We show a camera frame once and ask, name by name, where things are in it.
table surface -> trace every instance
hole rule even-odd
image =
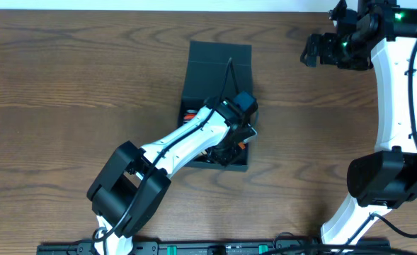
[[[332,31],[322,13],[0,11],[0,254],[91,236],[86,191],[113,150],[176,128],[190,40],[252,45],[258,139],[246,173],[181,169],[140,236],[317,234],[377,136],[372,70],[299,63]],[[417,200],[387,219],[417,232]],[[417,251],[381,222],[367,235]]]

wooden table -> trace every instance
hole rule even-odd
[[[258,139],[246,173],[181,169],[140,235],[317,234],[378,120],[373,71],[299,63],[329,31],[324,13],[0,11],[0,254],[91,236],[86,191],[113,150],[176,128],[190,40],[252,45]],[[417,200],[387,219],[417,232]],[[381,222],[367,234],[417,251]]]

black box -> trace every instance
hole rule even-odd
[[[207,98],[219,96],[230,57],[234,64],[239,90],[252,94],[251,49],[250,45],[190,42],[188,68],[181,95],[180,113],[178,114],[179,127],[183,124],[183,117],[187,110],[198,111],[205,105],[204,102]],[[229,74],[223,97],[233,98],[235,95],[232,74]],[[246,171],[248,168],[248,151],[249,145],[246,144],[246,149],[243,150],[239,159],[227,167],[208,162],[200,157],[188,162],[186,166]]]

robotic arm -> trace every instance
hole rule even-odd
[[[356,244],[377,220],[417,198],[417,149],[408,102],[408,66],[417,40],[417,10],[396,1],[359,0],[358,12],[341,0],[332,10],[337,33],[310,35],[301,61],[308,67],[334,64],[341,69],[375,68],[379,128],[375,153],[348,167],[349,194],[321,227],[324,244]],[[417,54],[413,70],[417,123]]]
[[[140,148],[129,141],[120,145],[87,192],[99,230],[104,230],[104,233],[97,231],[94,237],[101,238],[117,226],[115,234],[95,243],[97,252],[128,254],[132,250],[132,236],[156,212],[171,177],[200,153],[222,166],[234,162],[242,150],[239,144],[256,135],[249,118],[257,108],[255,98],[241,92],[233,100],[209,103],[190,122],[156,142]],[[129,181],[125,172],[142,180],[139,187]]]

white background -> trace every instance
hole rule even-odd
[[[138,11],[329,11],[338,0],[0,0],[0,9]],[[356,9],[358,0],[347,0]],[[398,0],[417,8],[417,0]]]

